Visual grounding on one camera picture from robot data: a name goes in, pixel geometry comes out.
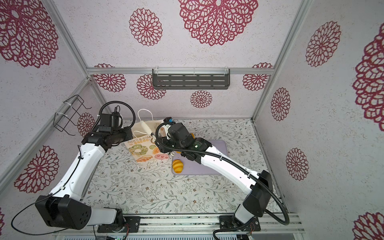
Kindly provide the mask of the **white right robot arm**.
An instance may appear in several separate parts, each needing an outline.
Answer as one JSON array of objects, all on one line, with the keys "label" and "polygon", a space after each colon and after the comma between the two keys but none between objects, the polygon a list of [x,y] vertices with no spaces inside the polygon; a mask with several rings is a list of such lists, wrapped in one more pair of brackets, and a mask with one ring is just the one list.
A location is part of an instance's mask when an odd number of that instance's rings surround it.
[{"label": "white right robot arm", "polygon": [[194,138],[182,123],[164,122],[157,127],[153,137],[160,150],[180,152],[188,160],[220,173],[247,194],[233,215],[237,224],[263,216],[273,196],[272,179],[268,172],[258,173],[240,165],[211,142]]}]

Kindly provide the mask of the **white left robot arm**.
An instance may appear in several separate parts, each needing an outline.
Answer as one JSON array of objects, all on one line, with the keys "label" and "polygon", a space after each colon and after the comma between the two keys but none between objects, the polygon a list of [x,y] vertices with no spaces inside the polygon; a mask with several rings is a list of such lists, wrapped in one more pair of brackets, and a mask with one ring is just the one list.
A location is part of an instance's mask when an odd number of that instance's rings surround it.
[{"label": "white left robot arm", "polygon": [[81,201],[107,150],[132,139],[131,130],[123,129],[122,125],[118,111],[101,114],[100,124],[96,130],[86,134],[64,177],[48,196],[39,196],[35,207],[47,226],[81,230],[99,225],[110,232],[124,229],[126,221],[121,209],[92,208]]}]

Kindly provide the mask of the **printed paper bread bag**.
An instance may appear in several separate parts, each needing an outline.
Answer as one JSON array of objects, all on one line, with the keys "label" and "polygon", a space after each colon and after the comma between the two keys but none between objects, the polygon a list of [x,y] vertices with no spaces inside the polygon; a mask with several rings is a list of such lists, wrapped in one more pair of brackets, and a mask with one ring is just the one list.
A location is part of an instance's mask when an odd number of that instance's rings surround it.
[{"label": "printed paper bread bag", "polygon": [[[151,120],[142,120],[140,113],[151,115]],[[169,159],[168,154],[162,153],[155,144],[155,131],[157,127],[163,123],[163,120],[155,120],[150,110],[140,109],[137,116],[139,122],[135,123],[131,128],[133,139],[124,142],[128,152],[138,163],[144,163],[150,160],[165,161]]]}]

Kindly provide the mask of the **dark grey wall shelf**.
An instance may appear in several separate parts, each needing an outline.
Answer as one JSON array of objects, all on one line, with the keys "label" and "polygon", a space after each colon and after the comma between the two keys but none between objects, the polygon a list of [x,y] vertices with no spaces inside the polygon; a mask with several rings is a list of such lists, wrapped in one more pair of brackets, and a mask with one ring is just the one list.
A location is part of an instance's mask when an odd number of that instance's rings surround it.
[{"label": "dark grey wall shelf", "polygon": [[161,70],[152,69],[152,85],[156,90],[227,90],[230,69]]}]

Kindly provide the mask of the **small striped croissant bun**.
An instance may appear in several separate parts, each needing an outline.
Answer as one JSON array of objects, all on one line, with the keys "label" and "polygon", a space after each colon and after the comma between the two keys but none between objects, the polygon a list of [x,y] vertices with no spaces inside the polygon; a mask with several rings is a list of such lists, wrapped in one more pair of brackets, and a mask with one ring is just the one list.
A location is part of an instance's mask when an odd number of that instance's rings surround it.
[{"label": "small striped croissant bun", "polygon": [[172,163],[172,168],[176,174],[180,174],[184,169],[184,164],[181,160],[174,160]]}]

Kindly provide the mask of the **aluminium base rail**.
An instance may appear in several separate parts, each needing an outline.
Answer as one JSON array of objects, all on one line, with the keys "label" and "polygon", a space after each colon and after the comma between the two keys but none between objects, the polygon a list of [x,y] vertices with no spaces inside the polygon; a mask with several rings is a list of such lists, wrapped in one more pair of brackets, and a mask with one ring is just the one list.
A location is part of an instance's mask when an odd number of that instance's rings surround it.
[{"label": "aluminium base rail", "polygon": [[305,229],[297,214],[290,214],[284,226],[265,215],[241,230],[230,227],[232,214],[127,215],[130,229],[102,233],[96,227],[66,230],[57,240],[263,240],[305,239]]}]

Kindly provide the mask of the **lavender plastic tray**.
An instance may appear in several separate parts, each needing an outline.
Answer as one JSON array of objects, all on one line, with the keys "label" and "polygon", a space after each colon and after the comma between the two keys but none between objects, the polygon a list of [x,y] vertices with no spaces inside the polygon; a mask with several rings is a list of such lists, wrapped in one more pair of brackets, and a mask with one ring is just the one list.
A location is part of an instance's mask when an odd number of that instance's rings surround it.
[{"label": "lavender plastic tray", "polygon": [[[221,153],[224,155],[228,155],[227,144],[223,140],[209,140]],[[180,160],[183,163],[183,170],[181,173],[176,173],[171,167],[172,173],[174,175],[185,175],[185,176],[199,176],[199,175],[219,175],[217,171],[212,168],[206,167],[204,165],[200,165],[195,161],[190,161],[185,157],[182,157],[181,154],[175,153],[172,158],[172,162]]]}]

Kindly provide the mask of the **metal tongs with white tips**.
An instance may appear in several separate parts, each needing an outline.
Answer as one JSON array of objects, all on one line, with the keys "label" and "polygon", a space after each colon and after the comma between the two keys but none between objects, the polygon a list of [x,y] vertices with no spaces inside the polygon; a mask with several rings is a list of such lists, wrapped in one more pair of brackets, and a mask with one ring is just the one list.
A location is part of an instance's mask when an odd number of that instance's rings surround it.
[{"label": "metal tongs with white tips", "polygon": [[[163,120],[151,120],[151,121],[141,121],[140,124],[144,130],[144,133],[148,135],[154,135],[156,133],[156,129],[160,124],[164,123]],[[170,125],[164,125],[159,129],[158,136],[167,137],[168,128]]]}]

